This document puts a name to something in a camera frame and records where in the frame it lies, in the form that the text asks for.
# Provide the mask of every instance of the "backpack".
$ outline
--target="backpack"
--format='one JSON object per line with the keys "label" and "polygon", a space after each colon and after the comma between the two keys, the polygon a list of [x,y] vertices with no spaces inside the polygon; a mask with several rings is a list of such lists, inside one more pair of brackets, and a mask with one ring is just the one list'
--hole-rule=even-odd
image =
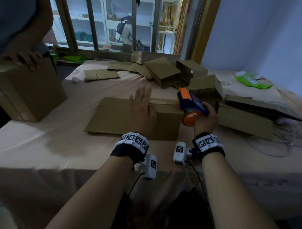
{"label": "backpack", "polygon": [[125,23],[123,23],[123,22],[120,22],[117,25],[116,32],[120,35],[120,37],[122,36],[122,32],[123,32],[124,27],[125,27]]}

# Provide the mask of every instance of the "black cable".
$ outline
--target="black cable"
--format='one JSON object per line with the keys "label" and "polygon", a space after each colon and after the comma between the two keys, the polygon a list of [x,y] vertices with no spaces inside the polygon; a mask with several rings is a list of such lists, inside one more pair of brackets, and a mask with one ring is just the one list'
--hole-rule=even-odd
{"label": "black cable", "polygon": [[199,176],[197,170],[195,169],[195,167],[190,162],[188,162],[188,161],[185,161],[185,162],[188,163],[190,166],[192,166],[192,168],[194,169],[194,171],[196,172],[196,174],[198,176],[199,182],[201,184],[202,191],[204,192],[204,197],[206,199],[206,202],[207,202],[207,205],[208,205],[208,208],[209,208],[209,212],[210,212],[210,215],[211,215],[211,218],[212,218],[212,222],[213,222],[213,225],[214,225],[214,218],[213,218],[213,215],[212,215],[211,207],[210,207],[210,204],[209,204],[209,202],[207,200],[207,195],[206,195],[206,192],[204,191],[204,186],[202,185],[200,176]]}
{"label": "black cable", "polygon": [[134,188],[136,182],[138,181],[138,179],[140,178],[140,176],[143,175],[143,174],[145,174],[145,173],[141,173],[141,174],[137,177],[137,179],[136,179],[136,181],[134,182],[134,184],[133,184],[133,186],[132,186],[132,188],[131,188],[131,190],[130,190],[128,196],[130,196],[130,194],[131,194],[131,192],[132,192],[132,190],[133,190],[133,188]]}

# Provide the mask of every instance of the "orange tape gun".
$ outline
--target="orange tape gun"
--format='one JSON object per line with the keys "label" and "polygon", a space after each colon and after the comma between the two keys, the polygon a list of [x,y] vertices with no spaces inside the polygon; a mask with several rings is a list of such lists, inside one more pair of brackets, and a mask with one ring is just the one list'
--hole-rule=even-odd
{"label": "orange tape gun", "polygon": [[179,102],[180,109],[185,113],[182,123],[186,126],[194,126],[195,119],[198,115],[209,115],[209,112],[200,100],[186,88],[179,88],[177,92],[177,100]]}

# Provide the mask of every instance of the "hand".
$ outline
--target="hand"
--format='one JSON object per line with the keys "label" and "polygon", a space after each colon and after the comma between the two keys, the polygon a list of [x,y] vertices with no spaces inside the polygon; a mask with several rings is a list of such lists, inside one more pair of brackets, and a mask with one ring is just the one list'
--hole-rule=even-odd
{"label": "hand", "polygon": [[1,57],[12,59],[18,65],[26,63],[32,71],[39,69],[42,65],[43,56],[39,52],[32,52],[28,43],[24,37],[15,37],[7,45]]}
{"label": "hand", "polygon": [[139,87],[135,98],[130,96],[130,131],[137,132],[148,138],[157,121],[157,115],[153,105],[150,105],[152,89]]}
{"label": "hand", "polygon": [[216,114],[212,105],[206,102],[202,102],[202,104],[207,107],[209,115],[207,117],[203,115],[196,117],[194,124],[194,137],[203,132],[208,132],[211,134],[218,123],[218,115]]}

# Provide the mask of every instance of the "tape roll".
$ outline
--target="tape roll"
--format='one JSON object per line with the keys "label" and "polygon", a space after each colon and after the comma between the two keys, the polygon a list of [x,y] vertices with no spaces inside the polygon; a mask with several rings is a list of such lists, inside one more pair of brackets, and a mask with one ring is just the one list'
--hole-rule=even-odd
{"label": "tape roll", "polygon": [[182,123],[186,126],[194,126],[196,117],[203,114],[200,110],[194,108],[187,108],[184,113]]}

